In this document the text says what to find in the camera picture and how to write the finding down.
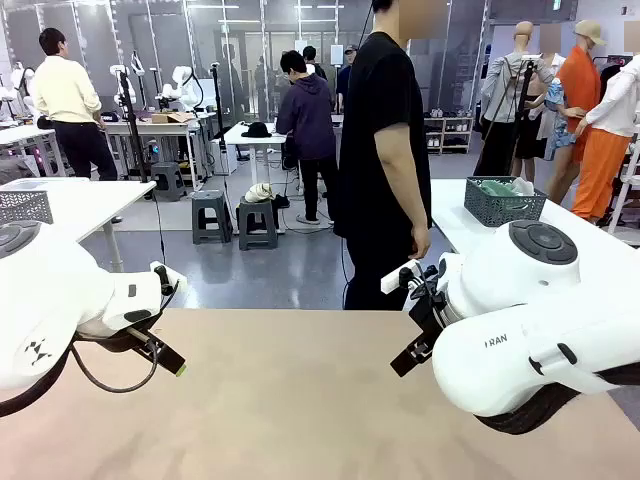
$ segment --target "gray jacket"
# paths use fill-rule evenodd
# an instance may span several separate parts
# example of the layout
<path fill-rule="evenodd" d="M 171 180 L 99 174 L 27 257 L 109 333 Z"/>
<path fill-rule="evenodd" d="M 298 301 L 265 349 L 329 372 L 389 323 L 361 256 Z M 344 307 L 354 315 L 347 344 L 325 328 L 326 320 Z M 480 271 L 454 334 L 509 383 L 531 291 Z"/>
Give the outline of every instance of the gray jacket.
<path fill-rule="evenodd" d="M 495 59 L 491 64 L 482 86 L 482 116 L 488 121 L 515 122 L 527 68 L 527 62 L 522 61 L 524 55 L 528 53 L 512 52 Z M 542 59 L 535 63 L 540 80 L 547 86 L 551 85 L 553 71 L 547 68 Z"/>

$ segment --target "beige cap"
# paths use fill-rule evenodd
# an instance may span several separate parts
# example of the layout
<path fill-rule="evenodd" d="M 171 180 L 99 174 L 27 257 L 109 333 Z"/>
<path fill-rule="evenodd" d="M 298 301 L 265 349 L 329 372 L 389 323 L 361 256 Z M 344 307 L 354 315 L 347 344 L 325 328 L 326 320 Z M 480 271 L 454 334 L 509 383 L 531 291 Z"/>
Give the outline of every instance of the beige cap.
<path fill-rule="evenodd" d="M 607 42 L 605 42 L 601 38 L 602 29 L 600 28 L 600 24 L 598 22 L 594 22 L 593 20 L 583 20 L 581 22 L 578 22 L 574 31 L 577 35 L 582 35 L 583 37 L 590 38 L 596 45 L 607 44 Z"/>
<path fill-rule="evenodd" d="M 514 37 L 518 35 L 526 35 L 527 37 L 531 37 L 533 35 L 533 23 L 531 22 L 520 22 L 516 25 L 516 33 L 513 34 Z"/>

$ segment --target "step stool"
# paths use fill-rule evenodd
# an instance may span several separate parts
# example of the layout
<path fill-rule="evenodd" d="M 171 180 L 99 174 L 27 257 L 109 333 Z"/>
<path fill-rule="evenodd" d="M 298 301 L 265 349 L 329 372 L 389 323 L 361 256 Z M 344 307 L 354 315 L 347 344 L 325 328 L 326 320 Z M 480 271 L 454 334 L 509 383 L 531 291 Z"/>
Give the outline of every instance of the step stool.
<path fill-rule="evenodd" d="M 215 210 L 216 216 L 207 217 L 207 208 Z M 212 223 L 217 223 L 218 228 L 208 229 L 207 225 Z M 191 199 L 191 225 L 195 245 L 211 238 L 219 238 L 222 243 L 231 242 L 233 227 L 224 194 L 218 190 L 195 192 Z"/>
<path fill-rule="evenodd" d="M 262 215 L 267 233 L 247 233 L 249 215 Z M 238 209 L 238 229 L 240 230 L 240 250 L 249 250 L 250 243 L 266 243 L 269 248 L 278 247 L 278 231 L 273 219 L 271 200 L 260 203 L 249 203 L 242 197 Z"/>
<path fill-rule="evenodd" d="M 177 163 L 154 163 L 151 178 L 158 184 L 155 192 L 170 202 L 177 202 L 187 194 Z"/>

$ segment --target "brown table surface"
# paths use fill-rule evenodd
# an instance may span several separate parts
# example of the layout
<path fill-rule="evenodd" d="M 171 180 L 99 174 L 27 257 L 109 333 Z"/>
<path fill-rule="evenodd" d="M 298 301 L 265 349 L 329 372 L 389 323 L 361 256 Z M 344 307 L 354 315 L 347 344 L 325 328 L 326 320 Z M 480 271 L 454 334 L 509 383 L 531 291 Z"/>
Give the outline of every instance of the brown table surface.
<path fill-rule="evenodd" d="M 403 313 L 168 310 L 157 333 L 188 362 L 106 393 L 72 358 L 29 409 L 0 419 L 0 479 L 638 478 L 640 434 L 606 395 L 512 437 L 440 392 L 429 365 L 389 362 L 417 336 Z M 149 364 L 81 345 L 101 380 Z"/>

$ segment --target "light yellow shirt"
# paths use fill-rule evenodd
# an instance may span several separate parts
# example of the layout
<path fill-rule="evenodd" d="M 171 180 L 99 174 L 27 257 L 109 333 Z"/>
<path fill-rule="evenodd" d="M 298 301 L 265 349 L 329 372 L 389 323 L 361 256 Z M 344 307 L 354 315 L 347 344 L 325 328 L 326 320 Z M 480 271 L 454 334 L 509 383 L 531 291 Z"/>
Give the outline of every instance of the light yellow shirt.
<path fill-rule="evenodd" d="M 58 55 L 42 62 L 34 85 L 36 108 L 53 121 L 93 122 L 93 114 L 102 107 L 87 71 L 78 62 Z"/>

